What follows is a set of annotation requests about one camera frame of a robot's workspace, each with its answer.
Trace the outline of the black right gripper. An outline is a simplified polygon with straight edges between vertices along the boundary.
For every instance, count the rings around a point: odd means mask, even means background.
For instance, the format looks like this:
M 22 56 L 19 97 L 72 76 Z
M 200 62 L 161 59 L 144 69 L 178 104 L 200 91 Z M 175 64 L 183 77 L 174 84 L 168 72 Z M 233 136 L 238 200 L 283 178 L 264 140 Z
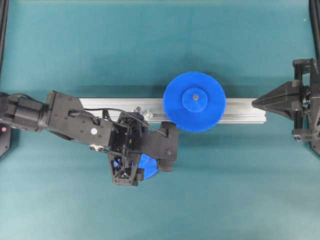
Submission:
M 292 135 L 298 142 L 320 140 L 320 69 L 314 58 L 293 61 L 294 80 L 285 82 L 252 102 L 254 108 L 293 121 Z M 289 97 L 298 102 L 279 103 Z

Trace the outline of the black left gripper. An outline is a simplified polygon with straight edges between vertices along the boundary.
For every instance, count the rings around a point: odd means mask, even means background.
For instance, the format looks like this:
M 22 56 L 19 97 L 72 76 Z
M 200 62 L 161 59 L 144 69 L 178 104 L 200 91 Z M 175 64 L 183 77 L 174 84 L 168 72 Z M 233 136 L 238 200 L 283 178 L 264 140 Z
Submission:
M 144 180 L 145 170 L 139 167 L 142 155 L 127 152 L 136 150 L 136 141 L 147 132 L 148 126 L 145 118 L 138 112 L 121 112 L 118 120 L 113 123 L 109 149 L 122 154 L 107 155 L 113 184 L 137 187 Z

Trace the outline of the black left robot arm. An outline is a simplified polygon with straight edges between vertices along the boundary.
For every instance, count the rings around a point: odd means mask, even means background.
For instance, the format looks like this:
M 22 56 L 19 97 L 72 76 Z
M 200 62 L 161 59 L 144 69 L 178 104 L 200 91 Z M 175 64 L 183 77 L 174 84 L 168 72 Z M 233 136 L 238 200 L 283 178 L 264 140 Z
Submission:
M 46 102 L 24 93 L 0 94 L 0 154 L 11 147 L 12 130 L 41 132 L 46 130 L 64 140 L 88 145 L 108 155 L 112 182 L 137 186 L 145 180 L 140 167 L 142 154 L 135 153 L 134 140 L 148 131 L 144 117 L 137 112 L 120 111 L 117 121 L 102 108 L 97 117 L 83 107 L 79 98 L 52 91 Z

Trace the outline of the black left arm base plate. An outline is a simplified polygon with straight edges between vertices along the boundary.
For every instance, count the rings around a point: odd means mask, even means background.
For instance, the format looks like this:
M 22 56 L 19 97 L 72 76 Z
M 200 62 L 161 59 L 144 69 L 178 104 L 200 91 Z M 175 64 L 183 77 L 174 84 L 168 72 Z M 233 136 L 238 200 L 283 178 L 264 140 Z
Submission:
M 11 148 L 12 128 L 4 123 L 0 124 L 0 157 Z

